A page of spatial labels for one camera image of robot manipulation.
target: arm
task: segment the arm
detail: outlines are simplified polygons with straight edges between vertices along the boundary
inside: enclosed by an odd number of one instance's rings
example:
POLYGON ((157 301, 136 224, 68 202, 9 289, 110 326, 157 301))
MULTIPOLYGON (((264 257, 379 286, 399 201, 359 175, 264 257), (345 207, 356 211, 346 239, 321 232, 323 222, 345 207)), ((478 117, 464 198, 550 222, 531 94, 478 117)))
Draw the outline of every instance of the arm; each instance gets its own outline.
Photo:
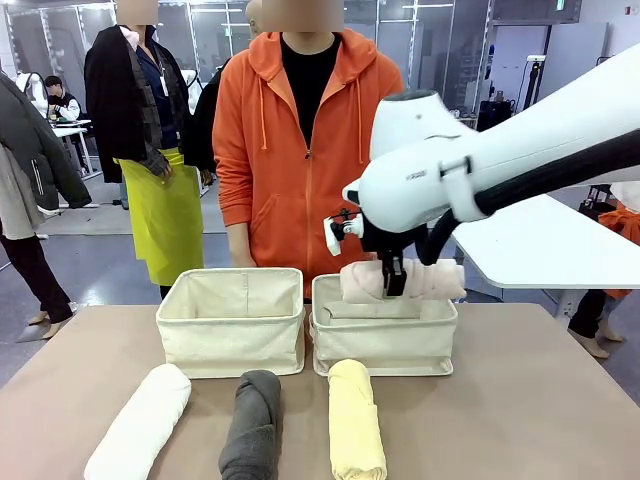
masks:
POLYGON ((220 180, 220 208, 227 226, 229 250, 235 266, 255 265, 249 245, 253 204, 253 174, 242 128, 242 62, 234 57, 220 81, 213 125, 213 145, 220 180))
POLYGON ((402 72, 388 57, 379 54, 380 58, 380 100, 394 93, 405 91, 405 83, 402 72))
POLYGON ((55 107, 55 111, 62 115, 62 117, 66 120, 74 122, 80 116, 80 105, 78 105, 78 102, 76 100, 71 100, 67 108, 55 107))

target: table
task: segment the table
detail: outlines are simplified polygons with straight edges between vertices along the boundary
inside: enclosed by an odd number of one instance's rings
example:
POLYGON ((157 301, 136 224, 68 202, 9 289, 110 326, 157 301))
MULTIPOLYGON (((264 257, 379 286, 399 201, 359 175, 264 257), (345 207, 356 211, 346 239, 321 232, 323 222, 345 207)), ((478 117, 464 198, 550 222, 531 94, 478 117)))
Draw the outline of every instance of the table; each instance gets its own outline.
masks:
MULTIPOLYGON (((541 307, 458 309, 451 377, 373 379, 389 478, 640 478, 640 410, 541 307)), ((82 478, 164 361, 155 312, 86 308, 0 390, 0 478, 82 478)), ((237 384, 193 382, 149 479, 220 478, 237 384)), ((327 380, 307 369, 282 386, 279 480, 330 479, 327 380)))
POLYGON ((69 124, 68 126, 53 127, 53 133, 55 133, 56 137, 61 138, 63 142, 67 145, 67 148, 69 149, 69 153, 71 154, 71 158, 73 158, 73 161, 76 164, 76 168, 78 169, 79 172, 82 172, 80 159, 78 158, 76 149, 73 146, 73 143, 71 142, 71 136, 76 134, 80 136, 80 144, 82 145, 82 154, 84 156, 85 163, 89 168, 88 175, 85 175, 82 177, 84 180, 89 180, 90 178, 93 178, 101 173, 99 171, 96 172, 93 170, 93 165, 91 164, 91 157, 89 155, 89 150, 87 150, 87 144, 84 141, 84 134, 87 132, 87 129, 83 128, 83 126, 86 126, 89 123, 91 123, 91 120, 80 120, 78 122, 74 122, 73 124, 69 124))
POLYGON ((491 285, 560 290, 565 323, 584 290, 640 288, 640 247, 548 195, 460 225, 453 238, 491 285))

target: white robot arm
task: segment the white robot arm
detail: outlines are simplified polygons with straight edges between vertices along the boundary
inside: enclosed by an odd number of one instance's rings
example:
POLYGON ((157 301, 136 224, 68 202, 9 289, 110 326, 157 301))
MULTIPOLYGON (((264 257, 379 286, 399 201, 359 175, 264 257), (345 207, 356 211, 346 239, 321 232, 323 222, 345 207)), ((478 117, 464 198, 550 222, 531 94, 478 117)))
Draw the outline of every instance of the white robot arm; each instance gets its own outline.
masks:
POLYGON ((372 161, 343 196, 359 206, 325 220, 334 255, 345 234, 383 260, 389 296, 404 289, 402 250, 435 262, 461 222, 558 188, 640 180, 640 45, 482 133, 434 92, 382 101, 372 161), (427 235, 426 223, 440 218, 427 235))

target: white desk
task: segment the white desk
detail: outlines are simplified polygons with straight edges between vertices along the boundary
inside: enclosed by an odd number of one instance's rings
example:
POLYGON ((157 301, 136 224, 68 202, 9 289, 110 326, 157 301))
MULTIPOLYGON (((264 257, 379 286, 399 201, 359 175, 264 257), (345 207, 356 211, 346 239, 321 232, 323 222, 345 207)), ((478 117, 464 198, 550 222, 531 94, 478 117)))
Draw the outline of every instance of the white desk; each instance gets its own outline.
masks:
POLYGON ((53 127, 53 133, 56 134, 56 137, 61 138, 62 141, 67 145, 67 148, 69 149, 69 153, 71 154, 71 158, 73 158, 76 164, 76 167, 78 168, 78 171, 82 172, 80 159, 78 158, 76 149, 73 146, 73 143, 71 142, 72 135, 78 134, 80 136, 80 143, 82 145, 82 154, 84 156, 85 163, 89 168, 88 175, 85 175, 83 177, 84 180, 88 180, 100 174, 100 172, 95 172, 93 170, 93 165, 91 164, 91 157, 89 156, 89 151, 87 150, 87 144, 84 141, 84 134, 87 132, 87 129, 83 128, 83 126, 88 125, 90 123, 91 123, 91 120, 80 120, 78 122, 69 124, 69 126, 53 127))
POLYGON ((640 247, 548 195, 460 225, 453 238, 496 287, 560 290, 561 320, 582 290, 640 288, 640 247))

